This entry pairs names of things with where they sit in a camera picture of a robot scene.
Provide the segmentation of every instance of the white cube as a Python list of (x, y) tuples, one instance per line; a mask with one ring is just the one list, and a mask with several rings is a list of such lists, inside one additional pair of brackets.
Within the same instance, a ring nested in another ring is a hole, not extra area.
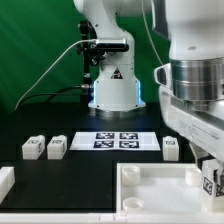
[(37, 160), (45, 149), (45, 137), (43, 135), (30, 137), (22, 146), (24, 160)]
[(15, 183), (14, 167), (3, 167), (0, 170), (0, 204)]
[(60, 160), (67, 150), (67, 138), (64, 135), (53, 137), (47, 146), (48, 159)]
[(170, 136), (163, 138), (163, 159), (164, 161), (179, 160), (179, 145), (176, 138)]

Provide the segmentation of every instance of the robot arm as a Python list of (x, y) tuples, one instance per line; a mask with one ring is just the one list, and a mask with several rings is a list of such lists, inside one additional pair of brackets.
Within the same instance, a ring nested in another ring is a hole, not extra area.
[[(151, 2), (143, 0), (145, 11)], [(90, 21), (97, 35), (96, 47), (103, 50), (100, 75), (94, 83), (90, 111), (106, 117), (127, 117), (142, 111), (140, 82), (134, 74), (135, 43), (132, 35), (118, 27), (117, 16), (138, 16), (141, 0), (74, 0), (76, 8)]]
[(152, 5), (154, 28), (171, 41), (170, 63), (155, 70), (163, 119), (192, 142), (195, 155), (203, 149), (213, 156), (202, 165), (204, 210), (224, 210), (224, 1)]

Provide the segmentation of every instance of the green screen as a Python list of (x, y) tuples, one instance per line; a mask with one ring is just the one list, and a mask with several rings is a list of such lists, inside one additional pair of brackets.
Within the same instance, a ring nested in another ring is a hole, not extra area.
[[(73, 0), (0, 0), (0, 120), (11, 113), (19, 98), (71, 44), (81, 39), (78, 23), (85, 18)], [(149, 28), (152, 15), (147, 15)], [(160, 66), (149, 43), (142, 17), (118, 18), (136, 40), (135, 74), (142, 82), (143, 100), (158, 102), (153, 70)], [(164, 63), (169, 43), (151, 32)], [(97, 78), (98, 68), (91, 68)], [(54, 93), (82, 82), (82, 56), (73, 49), (29, 94)], [(39, 97), (28, 102), (42, 102)], [(78, 101), (57, 97), (54, 101)]]

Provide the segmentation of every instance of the cable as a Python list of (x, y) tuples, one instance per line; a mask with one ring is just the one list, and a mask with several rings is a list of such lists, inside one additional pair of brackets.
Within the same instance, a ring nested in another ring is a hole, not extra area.
[(18, 104), (18, 107), (17, 109), (19, 108), (19, 106), (21, 104), (23, 104), (25, 101), (31, 99), (31, 98), (34, 98), (34, 97), (38, 97), (38, 96), (80, 96), (80, 94), (72, 94), (72, 93), (39, 93), (39, 94), (35, 94), (35, 95), (32, 95), (32, 96), (28, 96), (26, 98), (23, 98), (19, 104)]
[(153, 43), (152, 36), (151, 36), (150, 31), (149, 31), (149, 28), (148, 28), (148, 23), (147, 23), (146, 16), (145, 16), (144, 2), (143, 2), (143, 0), (141, 0), (141, 1), (142, 1), (142, 14), (143, 14), (143, 19), (144, 19), (145, 28), (146, 28), (146, 32), (147, 32), (147, 34), (148, 34), (149, 41), (150, 41), (150, 43), (151, 43), (151, 45), (152, 45), (152, 49), (153, 49), (153, 51), (154, 51), (154, 53), (155, 53), (155, 55), (156, 55), (156, 57), (157, 57), (159, 63), (163, 66), (163, 62), (162, 62), (162, 60), (161, 60), (160, 57), (159, 57), (159, 54), (158, 54), (158, 52), (157, 52), (157, 50), (156, 50), (156, 47), (155, 47), (155, 45), (154, 45), (154, 43)]
[[(81, 86), (70, 86), (70, 87), (66, 87), (66, 88), (63, 88), (59, 91), (56, 92), (57, 93), (64, 93), (64, 92), (67, 92), (69, 90), (73, 90), (73, 89), (81, 89), (82, 87)], [(57, 95), (52, 95), (50, 96), (47, 100), (46, 100), (46, 103), (49, 103), (55, 96)]]
[(75, 47), (76, 45), (80, 44), (80, 43), (84, 43), (84, 42), (94, 42), (96, 41), (96, 39), (92, 39), (92, 40), (81, 40), (78, 41), (74, 44), (72, 44), (69, 48), (67, 48), (67, 50), (64, 51), (64, 53), (47, 69), (47, 71), (36, 81), (36, 83), (34, 83), (33, 86), (31, 86), (31, 88), (29, 90), (27, 90), (23, 96), (19, 99), (19, 101), (16, 104), (15, 110), (17, 110), (18, 105), (20, 104), (20, 102), (23, 100), (23, 98), (30, 93), (38, 84), (39, 82), (51, 71), (51, 69), (67, 54), (68, 51), (70, 51), (73, 47)]

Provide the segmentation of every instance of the black tabletop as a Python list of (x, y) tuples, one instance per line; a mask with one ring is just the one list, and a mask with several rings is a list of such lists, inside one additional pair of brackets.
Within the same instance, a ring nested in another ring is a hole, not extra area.
[(177, 137), (180, 162), (194, 162), (186, 139), (166, 127), (158, 103), (143, 115), (125, 119), (92, 116), (79, 103), (32, 103), (13, 112), (0, 126), (0, 168), (15, 167), (16, 184), (0, 212), (115, 212), (116, 164), (158, 163), (162, 151), (69, 151), (63, 160), (22, 160), (22, 145), (30, 136), (65, 135), (68, 147), (77, 131), (155, 132)]

